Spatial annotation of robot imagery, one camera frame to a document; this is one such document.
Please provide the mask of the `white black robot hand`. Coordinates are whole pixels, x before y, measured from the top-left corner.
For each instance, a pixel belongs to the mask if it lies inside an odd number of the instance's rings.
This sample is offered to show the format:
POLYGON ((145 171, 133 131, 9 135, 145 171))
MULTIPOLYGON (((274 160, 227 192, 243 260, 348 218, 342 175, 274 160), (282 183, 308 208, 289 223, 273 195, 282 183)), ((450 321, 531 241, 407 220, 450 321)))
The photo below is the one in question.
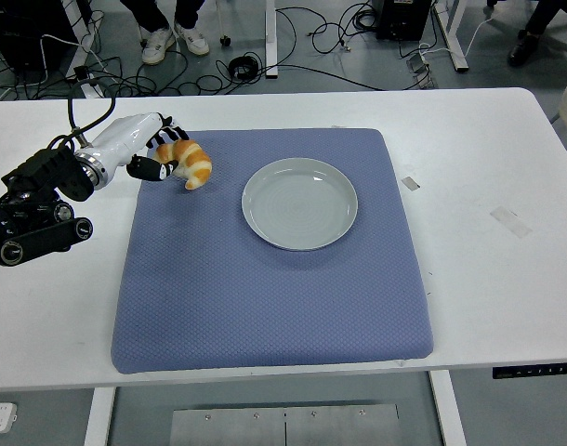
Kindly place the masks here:
POLYGON ((106 187, 120 166, 131 177, 142 180, 162 181, 171 175, 189 179, 191 170, 184 163, 138 155, 144 148, 187 138, 170 116, 163 117, 157 112, 138 114, 112 122, 91 144, 78 150, 75 157, 96 190, 106 187))

